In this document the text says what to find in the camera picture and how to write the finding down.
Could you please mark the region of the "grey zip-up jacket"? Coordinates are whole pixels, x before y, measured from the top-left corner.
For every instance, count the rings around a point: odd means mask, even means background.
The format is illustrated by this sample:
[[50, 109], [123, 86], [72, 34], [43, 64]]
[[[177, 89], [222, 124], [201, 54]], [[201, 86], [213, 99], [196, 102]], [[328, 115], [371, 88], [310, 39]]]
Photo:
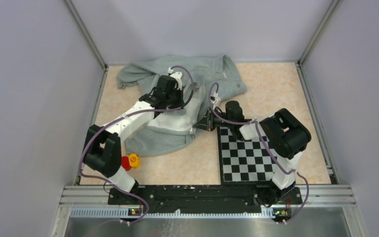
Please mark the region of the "grey zip-up jacket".
[[247, 91], [235, 63], [227, 55], [209, 57], [164, 56], [152, 61], [130, 63], [117, 74], [117, 87], [138, 85], [142, 94], [156, 86], [168, 69], [182, 72], [184, 101], [188, 104], [175, 112], [161, 113], [132, 137], [125, 139], [127, 153], [141, 157], [161, 156], [188, 146], [200, 133], [192, 126], [207, 112], [209, 89], [218, 83], [218, 96], [228, 100]]

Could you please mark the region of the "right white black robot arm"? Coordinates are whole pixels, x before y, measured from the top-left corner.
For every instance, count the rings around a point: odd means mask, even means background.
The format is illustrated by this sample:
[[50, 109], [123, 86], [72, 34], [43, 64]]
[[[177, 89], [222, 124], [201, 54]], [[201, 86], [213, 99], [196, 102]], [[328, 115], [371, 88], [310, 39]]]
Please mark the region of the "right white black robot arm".
[[209, 108], [196, 129], [218, 132], [222, 181], [254, 184], [254, 202], [266, 207], [289, 202], [297, 167], [311, 133], [287, 109], [259, 121], [247, 119], [237, 101], [222, 111]]

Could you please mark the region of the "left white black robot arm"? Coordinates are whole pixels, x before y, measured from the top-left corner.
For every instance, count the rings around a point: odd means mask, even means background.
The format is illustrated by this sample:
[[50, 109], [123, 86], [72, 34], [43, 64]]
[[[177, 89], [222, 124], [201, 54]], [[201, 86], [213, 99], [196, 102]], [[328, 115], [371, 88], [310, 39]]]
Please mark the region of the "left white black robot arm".
[[121, 144], [145, 123], [161, 113], [174, 112], [184, 106], [182, 73], [174, 72], [158, 78], [156, 86], [124, 114], [103, 125], [89, 127], [81, 163], [98, 171], [104, 180], [120, 189], [126, 204], [138, 199], [136, 180], [122, 166]]

